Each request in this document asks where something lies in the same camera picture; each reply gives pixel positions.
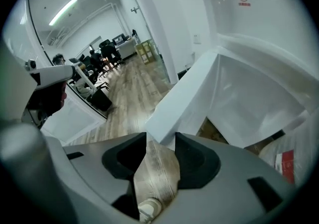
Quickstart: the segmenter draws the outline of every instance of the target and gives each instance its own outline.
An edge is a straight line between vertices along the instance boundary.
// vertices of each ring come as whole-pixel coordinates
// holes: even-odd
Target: wall outlet
[[[194,38],[194,43],[201,44],[200,34],[195,34],[193,38]]]

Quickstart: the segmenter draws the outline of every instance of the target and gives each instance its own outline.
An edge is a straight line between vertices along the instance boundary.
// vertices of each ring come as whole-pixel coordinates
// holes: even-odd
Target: laminate floor
[[[102,77],[110,85],[106,92],[113,102],[107,122],[71,145],[104,141],[135,132],[144,132],[146,121],[157,104],[170,91],[161,64],[142,63],[135,55],[125,65]],[[157,198],[167,207],[177,193],[179,165],[173,151],[155,141],[147,142],[147,153],[138,168],[134,185],[138,203],[147,198]]]

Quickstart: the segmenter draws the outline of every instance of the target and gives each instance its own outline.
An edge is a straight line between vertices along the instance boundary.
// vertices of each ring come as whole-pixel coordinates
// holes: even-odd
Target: ceiling light
[[[71,0],[69,3],[67,3],[64,8],[62,8],[60,10],[60,12],[58,12],[58,14],[53,18],[53,20],[50,22],[50,26],[53,26],[55,24],[55,22],[58,20],[59,17],[62,16],[62,14],[64,14],[64,12],[66,10],[68,10],[70,8],[71,5],[73,5],[75,2],[77,2],[78,0]]]

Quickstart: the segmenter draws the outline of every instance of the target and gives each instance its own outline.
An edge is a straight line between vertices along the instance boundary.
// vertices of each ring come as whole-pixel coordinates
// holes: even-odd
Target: white shoe
[[[161,212],[161,203],[155,198],[146,199],[138,206],[140,212],[140,222],[149,224]]]

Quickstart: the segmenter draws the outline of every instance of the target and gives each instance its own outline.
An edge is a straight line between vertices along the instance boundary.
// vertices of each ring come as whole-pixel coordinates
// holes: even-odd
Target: wooden floor
[[[145,132],[146,121],[172,88],[160,62],[144,65],[137,55],[102,79],[110,84],[107,95],[113,102],[107,113],[108,120],[71,145]],[[147,153],[134,177],[138,203],[157,198],[163,208],[167,207],[177,193],[178,180],[179,165],[175,153],[148,139]]]

